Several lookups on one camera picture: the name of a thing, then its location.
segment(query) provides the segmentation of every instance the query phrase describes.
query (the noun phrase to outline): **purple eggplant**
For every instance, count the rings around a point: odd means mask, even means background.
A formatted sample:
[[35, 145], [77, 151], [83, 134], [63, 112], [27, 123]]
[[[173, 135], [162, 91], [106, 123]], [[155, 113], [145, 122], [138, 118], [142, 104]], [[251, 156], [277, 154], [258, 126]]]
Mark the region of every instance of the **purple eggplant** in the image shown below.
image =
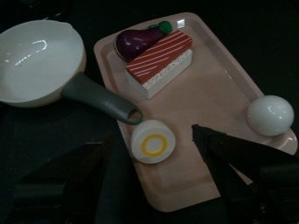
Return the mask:
[[169, 21], [151, 25], [145, 30], [125, 30], [115, 39], [115, 49], [119, 57], [130, 62], [174, 30]]

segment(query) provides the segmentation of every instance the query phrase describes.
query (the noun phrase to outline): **gray handle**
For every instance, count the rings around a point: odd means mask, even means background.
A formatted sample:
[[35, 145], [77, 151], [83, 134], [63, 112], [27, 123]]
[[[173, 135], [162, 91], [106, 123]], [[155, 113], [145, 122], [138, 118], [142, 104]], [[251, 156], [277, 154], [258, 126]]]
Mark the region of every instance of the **gray handle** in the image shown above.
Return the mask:
[[101, 109], [123, 123], [135, 125], [143, 121], [143, 112], [137, 105], [110, 92], [85, 73], [75, 75], [61, 94]]

